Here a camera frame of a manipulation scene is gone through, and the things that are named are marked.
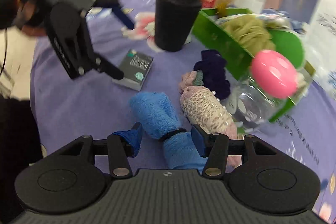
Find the green box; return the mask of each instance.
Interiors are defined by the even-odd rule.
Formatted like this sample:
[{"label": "green box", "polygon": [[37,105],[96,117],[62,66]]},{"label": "green box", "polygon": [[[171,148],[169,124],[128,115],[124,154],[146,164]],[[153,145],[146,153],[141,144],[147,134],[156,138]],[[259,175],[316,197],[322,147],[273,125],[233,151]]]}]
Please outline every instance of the green box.
[{"label": "green box", "polygon": [[[216,49],[220,52],[223,58],[227,60],[227,70],[236,80],[239,80],[247,73],[253,55],[215,23],[212,16],[215,16],[216,13],[216,8],[202,9],[197,16],[192,32],[207,48]],[[249,9],[244,8],[226,9],[228,16],[250,13],[252,12]],[[314,68],[305,61],[302,43],[296,34],[284,30],[268,31],[272,35],[272,41],[276,46],[277,52],[285,56],[297,70],[304,69],[303,66],[305,66],[311,76],[315,73]],[[270,122],[274,122],[277,118],[285,114],[298,103],[300,98],[301,96],[297,94],[292,96],[292,98],[288,98],[285,106],[269,119]]]}]

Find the gray ridged panel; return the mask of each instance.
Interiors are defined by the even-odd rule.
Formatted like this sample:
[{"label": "gray ridged panel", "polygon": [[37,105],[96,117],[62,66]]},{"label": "gray ridged panel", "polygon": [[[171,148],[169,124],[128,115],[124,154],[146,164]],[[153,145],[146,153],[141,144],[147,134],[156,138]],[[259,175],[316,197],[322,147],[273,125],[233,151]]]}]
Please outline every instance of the gray ridged panel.
[{"label": "gray ridged panel", "polygon": [[319,224],[314,213],[277,217],[233,199],[224,184],[196,170],[140,170],[115,181],[106,195],[80,212],[61,216],[25,212],[15,224]]}]

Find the black cup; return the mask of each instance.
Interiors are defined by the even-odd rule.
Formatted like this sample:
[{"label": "black cup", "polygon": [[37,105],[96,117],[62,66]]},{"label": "black cup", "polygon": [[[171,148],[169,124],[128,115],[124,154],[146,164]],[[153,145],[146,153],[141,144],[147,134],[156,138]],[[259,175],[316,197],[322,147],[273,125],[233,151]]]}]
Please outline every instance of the black cup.
[{"label": "black cup", "polygon": [[201,0],[156,0],[156,45],[169,52],[181,50],[201,8]]}]

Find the black elastic band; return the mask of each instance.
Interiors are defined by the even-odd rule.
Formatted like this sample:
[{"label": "black elastic band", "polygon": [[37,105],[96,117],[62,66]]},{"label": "black elastic band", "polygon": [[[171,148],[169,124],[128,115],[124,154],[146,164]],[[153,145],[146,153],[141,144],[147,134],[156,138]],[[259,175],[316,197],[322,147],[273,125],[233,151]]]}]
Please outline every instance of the black elastic band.
[{"label": "black elastic band", "polygon": [[184,128],[179,128],[175,131],[170,131],[167,134],[163,135],[161,138],[159,138],[159,142],[163,143],[165,140],[168,140],[172,136],[175,136],[176,134],[179,134],[181,132],[187,132],[187,130],[185,130]]}]

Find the person's leg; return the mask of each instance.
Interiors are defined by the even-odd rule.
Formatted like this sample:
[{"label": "person's leg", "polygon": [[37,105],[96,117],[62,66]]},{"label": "person's leg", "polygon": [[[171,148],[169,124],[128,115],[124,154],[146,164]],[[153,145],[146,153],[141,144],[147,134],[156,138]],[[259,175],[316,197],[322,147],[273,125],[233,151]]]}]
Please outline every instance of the person's leg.
[{"label": "person's leg", "polygon": [[8,223],[22,207],[14,181],[29,163],[42,158],[40,137],[28,100],[0,97],[0,222]]}]

